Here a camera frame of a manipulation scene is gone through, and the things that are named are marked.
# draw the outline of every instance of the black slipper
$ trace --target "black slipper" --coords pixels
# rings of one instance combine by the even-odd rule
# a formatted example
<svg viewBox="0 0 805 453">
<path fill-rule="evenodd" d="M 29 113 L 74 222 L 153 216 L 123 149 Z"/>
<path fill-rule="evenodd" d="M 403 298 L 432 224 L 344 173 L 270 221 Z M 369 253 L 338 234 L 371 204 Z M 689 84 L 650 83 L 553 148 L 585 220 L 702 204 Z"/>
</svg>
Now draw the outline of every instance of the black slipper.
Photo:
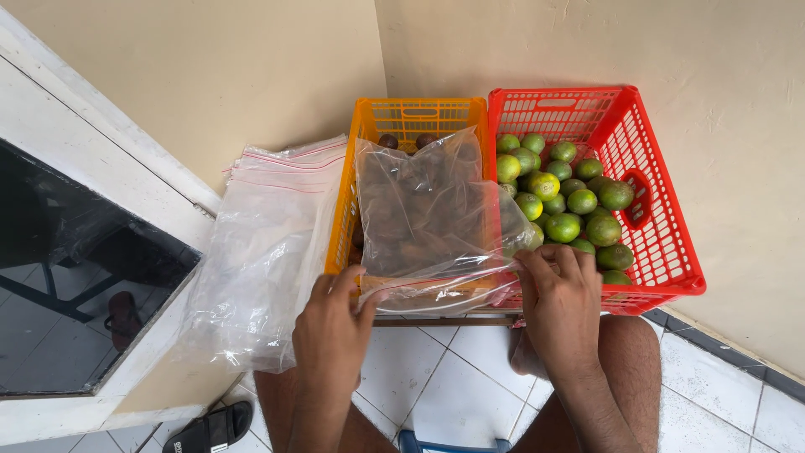
<svg viewBox="0 0 805 453">
<path fill-rule="evenodd" d="M 165 443 L 162 453 L 217 453 L 249 432 L 254 411 L 248 401 L 214 410 Z"/>
</svg>

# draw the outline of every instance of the sandal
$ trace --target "sandal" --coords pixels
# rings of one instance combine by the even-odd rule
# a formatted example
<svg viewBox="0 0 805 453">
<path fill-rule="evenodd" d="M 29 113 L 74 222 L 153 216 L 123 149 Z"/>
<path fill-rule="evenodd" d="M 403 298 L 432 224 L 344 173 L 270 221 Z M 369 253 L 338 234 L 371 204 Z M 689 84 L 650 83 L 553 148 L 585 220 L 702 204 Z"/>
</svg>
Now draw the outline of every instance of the sandal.
<svg viewBox="0 0 805 453">
<path fill-rule="evenodd" d="M 248 401 L 214 410 L 168 440 L 162 453 L 217 453 L 226 450 L 249 432 L 253 414 Z"/>
<path fill-rule="evenodd" d="M 121 291 L 109 299 L 109 317 L 103 327 L 112 332 L 112 345 L 117 352 L 125 351 L 134 341 L 142 329 L 142 321 L 131 293 Z"/>
</svg>

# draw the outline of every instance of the leg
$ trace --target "leg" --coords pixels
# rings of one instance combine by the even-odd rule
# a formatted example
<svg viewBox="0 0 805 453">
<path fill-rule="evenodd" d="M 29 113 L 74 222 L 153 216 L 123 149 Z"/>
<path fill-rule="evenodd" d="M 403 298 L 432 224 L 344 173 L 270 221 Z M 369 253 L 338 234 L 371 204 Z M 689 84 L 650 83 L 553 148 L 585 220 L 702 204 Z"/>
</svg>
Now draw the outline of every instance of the leg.
<svg viewBox="0 0 805 453">
<path fill-rule="evenodd" d="M 281 374 L 254 372 L 254 383 L 275 453 L 285 453 L 291 440 L 291 422 L 296 399 L 296 368 Z M 341 453 L 398 453 L 372 422 L 351 405 L 341 444 Z"/>
<path fill-rule="evenodd" d="M 512 366 L 521 374 L 535 368 L 536 354 L 523 333 Z M 659 431 L 660 359 L 654 330 L 640 318 L 606 315 L 601 317 L 598 356 L 609 388 L 623 417 L 645 453 L 657 451 Z M 530 358 L 525 364 L 523 358 Z M 524 451 L 578 451 L 562 402 L 553 393 L 529 426 L 512 453 Z"/>
</svg>

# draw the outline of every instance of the orange plastic crate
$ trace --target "orange plastic crate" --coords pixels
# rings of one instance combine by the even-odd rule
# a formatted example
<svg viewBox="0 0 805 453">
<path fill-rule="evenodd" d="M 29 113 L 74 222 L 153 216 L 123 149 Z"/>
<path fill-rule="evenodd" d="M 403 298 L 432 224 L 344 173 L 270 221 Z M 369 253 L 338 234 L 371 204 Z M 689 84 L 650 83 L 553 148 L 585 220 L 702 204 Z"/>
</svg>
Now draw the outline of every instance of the orange plastic crate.
<svg viewBox="0 0 805 453">
<path fill-rule="evenodd" d="M 360 214 L 355 186 L 355 139 L 377 142 L 380 135 L 392 134 L 397 137 L 400 150 L 415 152 L 416 138 L 423 132 L 430 132 L 442 138 L 470 126 L 477 126 L 475 135 L 481 145 L 482 176 L 486 180 L 493 180 L 495 152 L 489 152 L 487 143 L 489 132 L 484 98 L 360 98 L 355 102 L 344 171 L 341 174 L 341 187 L 335 217 L 332 220 L 332 235 L 324 264 L 326 273 L 338 273 L 346 267 L 351 247 L 350 239 Z M 483 234 L 500 237 L 499 215 L 490 215 L 486 219 Z M 494 285 L 495 280 L 487 277 L 465 283 L 456 290 L 473 295 L 476 291 L 489 291 Z"/>
<path fill-rule="evenodd" d="M 580 151 L 572 165 L 595 156 L 605 176 L 634 187 L 632 205 L 615 214 L 625 229 L 621 241 L 634 252 L 627 271 L 634 285 L 604 285 L 602 310 L 638 315 L 704 293 L 704 275 L 637 88 L 496 89 L 489 93 L 489 131 L 491 153 L 501 134 L 542 134 L 543 167 L 553 143 L 571 141 Z M 492 175 L 496 181 L 497 166 Z M 501 306 L 520 305 L 513 297 Z"/>
</svg>

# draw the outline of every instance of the foot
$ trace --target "foot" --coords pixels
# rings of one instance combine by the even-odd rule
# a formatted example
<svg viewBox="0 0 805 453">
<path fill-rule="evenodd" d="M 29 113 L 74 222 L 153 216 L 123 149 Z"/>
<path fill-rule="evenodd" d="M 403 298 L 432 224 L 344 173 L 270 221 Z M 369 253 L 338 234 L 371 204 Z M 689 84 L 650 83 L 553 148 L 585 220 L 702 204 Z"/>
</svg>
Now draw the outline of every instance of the foot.
<svg viewBox="0 0 805 453">
<path fill-rule="evenodd" d="M 520 376 L 532 375 L 547 379 L 545 364 L 531 345 L 526 328 L 512 329 L 511 339 L 512 344 L 517 344 L 511 355 L 511 369 Z"/>
</svg>

